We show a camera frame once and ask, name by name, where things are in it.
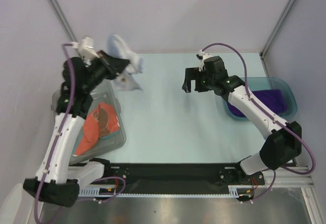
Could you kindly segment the light blue paw towel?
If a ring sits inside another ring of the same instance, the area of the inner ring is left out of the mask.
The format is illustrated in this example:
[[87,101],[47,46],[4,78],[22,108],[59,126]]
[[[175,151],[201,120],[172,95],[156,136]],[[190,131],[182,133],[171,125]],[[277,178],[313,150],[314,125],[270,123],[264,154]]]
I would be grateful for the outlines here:
[[107,52],[115,58],[129,60],[129,65],[123,73],[112,81],[116,89],[119,91],[141,91],[142,88],[133,75],[143,73],[143,58],[132,51],[125,40],[117,34],[111,34],[108,37]]

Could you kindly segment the purple towel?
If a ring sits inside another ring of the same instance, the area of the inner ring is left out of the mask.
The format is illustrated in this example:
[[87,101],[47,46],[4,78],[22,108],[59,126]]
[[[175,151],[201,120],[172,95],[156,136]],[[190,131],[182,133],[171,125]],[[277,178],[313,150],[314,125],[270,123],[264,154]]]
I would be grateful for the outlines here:
[[[253,94],[277,115],[281,115],[288,110],[281,90],[257,90],[253,91]],[[247,120],[247,117],[240,110],[228,102],[225,103],[225,109],[233,119]]]

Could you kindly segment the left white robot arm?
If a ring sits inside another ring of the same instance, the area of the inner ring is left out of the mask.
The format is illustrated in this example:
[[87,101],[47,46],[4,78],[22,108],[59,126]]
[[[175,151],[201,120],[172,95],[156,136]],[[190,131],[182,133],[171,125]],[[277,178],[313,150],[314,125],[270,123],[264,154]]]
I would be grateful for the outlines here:
[[96,180],[107,183],[112,178],[109,161],[99,158],[92,158],[72,176],[68,175],[74,144],[93,102],[91,92],[103,80],[118,77],[130,63],[102,50],[90,62],[87,66],[81,58],[72,57],[63,64],[64,82],[48,149],[35,177],[26,178],[23,183],[23,189],[36,203],[72,207],[80,190]]

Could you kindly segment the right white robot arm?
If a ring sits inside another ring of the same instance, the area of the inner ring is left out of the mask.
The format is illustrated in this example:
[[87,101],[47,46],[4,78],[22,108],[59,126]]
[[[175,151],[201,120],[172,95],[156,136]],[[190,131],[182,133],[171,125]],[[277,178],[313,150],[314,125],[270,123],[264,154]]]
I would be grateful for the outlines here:
[[247,184],[253,174],[265,169],[276,170],[299,156],[302,128],[297,122],[289,123],[261,102],[237,75],[228,75],[220,56],[205,54],[200,67],[186,68],[182,89],[191,92],[195,82],[196,92],[213,91],[226,102],[236,107],[249,119],[263,136],[261,150],[239,162],[235,180]]

